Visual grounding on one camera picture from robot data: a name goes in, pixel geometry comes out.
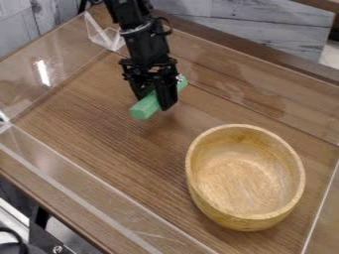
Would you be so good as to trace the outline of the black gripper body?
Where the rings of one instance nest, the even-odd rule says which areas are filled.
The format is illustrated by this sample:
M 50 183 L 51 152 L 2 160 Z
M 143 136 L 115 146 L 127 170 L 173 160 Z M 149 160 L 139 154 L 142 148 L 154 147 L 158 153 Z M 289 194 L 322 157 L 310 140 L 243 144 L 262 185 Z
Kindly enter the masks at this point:
M 177 81 L 179 74 L 177 61 L 170 57 L 167 37 L 173 31 L 163 29 L 123 30 L 121 35 L 126 41 L 129 58 L 119 64 L 123 68 L 123 77 L 127 72 L 150 72 L 153 85 L 157 80 Z

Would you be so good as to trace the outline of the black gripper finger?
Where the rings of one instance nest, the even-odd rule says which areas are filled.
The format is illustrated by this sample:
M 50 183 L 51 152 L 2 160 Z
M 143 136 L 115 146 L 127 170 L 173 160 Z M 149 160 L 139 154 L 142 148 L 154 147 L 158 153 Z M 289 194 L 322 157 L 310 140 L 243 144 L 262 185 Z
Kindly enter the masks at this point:
M 178 82 L 157 80 L 155 93 L 161 109 L 167 111 L 178 102 Z
M 142 100 L 154 90 L 153 74 L 147 72 L 127 72 L 125 79 L 129 81 L 130 87 L 138 100 Z

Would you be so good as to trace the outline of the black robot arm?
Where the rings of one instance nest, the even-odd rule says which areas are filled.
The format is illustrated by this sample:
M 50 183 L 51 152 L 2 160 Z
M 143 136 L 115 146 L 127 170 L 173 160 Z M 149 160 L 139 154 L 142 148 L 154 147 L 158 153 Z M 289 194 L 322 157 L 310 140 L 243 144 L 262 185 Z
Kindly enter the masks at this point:
M 119 25 L 129 58 L 119 61 L 123 78 L 142 100 L 151 92 L 161 108 L 169 110 L 178 102 L 178 61 L 170 56 L 166 30 L 167 18 L 154 14 L 150 0 L 99 0 L 105 3 L 111 20 Z

